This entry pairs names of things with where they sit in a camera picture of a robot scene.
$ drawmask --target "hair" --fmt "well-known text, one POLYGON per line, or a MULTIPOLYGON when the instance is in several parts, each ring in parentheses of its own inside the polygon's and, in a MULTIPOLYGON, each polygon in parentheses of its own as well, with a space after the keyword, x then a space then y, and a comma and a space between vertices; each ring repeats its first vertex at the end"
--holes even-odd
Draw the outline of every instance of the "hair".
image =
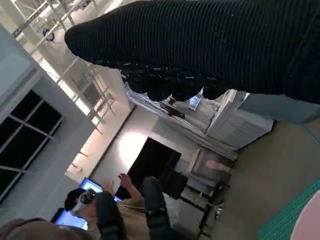
POLYGON ((68 193, 66 200, 64 201, 64 209, 66 211, 72 210, 77 205, 77 199, 80 197, 82 193, 86 190, 82 188, 77 188, 68 193))

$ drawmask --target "black doorway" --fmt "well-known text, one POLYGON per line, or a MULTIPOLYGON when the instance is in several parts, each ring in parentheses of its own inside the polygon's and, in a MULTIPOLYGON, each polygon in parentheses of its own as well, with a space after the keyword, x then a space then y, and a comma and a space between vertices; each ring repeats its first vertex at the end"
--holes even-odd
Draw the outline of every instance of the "black doorway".
MULTIPOLYGON (((127 174, 133 185, 140 191, 145 177, 153 176, 163 182, 180 157, 181 153, 148 138, 127 174)), ((130 198, 128 191, 121 186, 115 195, 120 199, 130 198)))

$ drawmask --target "hand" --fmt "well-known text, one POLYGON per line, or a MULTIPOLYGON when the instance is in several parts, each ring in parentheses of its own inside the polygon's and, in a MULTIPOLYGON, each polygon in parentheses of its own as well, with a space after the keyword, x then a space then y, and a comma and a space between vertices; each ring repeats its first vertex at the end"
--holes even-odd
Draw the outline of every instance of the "hand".
POLYGON ((112 196, 115 196, 114 181, 105 179, 103 180, 101 187, 104 192, 109 192, 112 196))
POLYGON ((120 173, 118 178, 120 179, 120 185, 125 189, 129 189, 133 186, 131 178, 127 174, 120 173))

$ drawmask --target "black sweater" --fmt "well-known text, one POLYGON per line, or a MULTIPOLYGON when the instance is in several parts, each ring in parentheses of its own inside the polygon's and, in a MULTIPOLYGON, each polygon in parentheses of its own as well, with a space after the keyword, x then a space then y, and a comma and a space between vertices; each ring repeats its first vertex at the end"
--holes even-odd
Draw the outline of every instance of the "black sweater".
POLYGON ((137 1, 69 29, 86 61, 205 74, 223 87, 320 103, 318 0, 137 1))

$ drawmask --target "white vr headset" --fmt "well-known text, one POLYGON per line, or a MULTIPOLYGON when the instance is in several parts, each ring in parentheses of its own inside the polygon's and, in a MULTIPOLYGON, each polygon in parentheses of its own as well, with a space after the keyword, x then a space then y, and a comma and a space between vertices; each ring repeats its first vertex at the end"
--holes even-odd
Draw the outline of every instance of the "white vr headset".
POLYGON ((81 195, 78 198, 78 201, 74 208, 70 211, 72 215, 75 215, 77 211, 80 209, 84 208, 88 204, 90 204, 96 197, 96 191, 93 189, 89 188, 85 192, 81 193, 81 195))

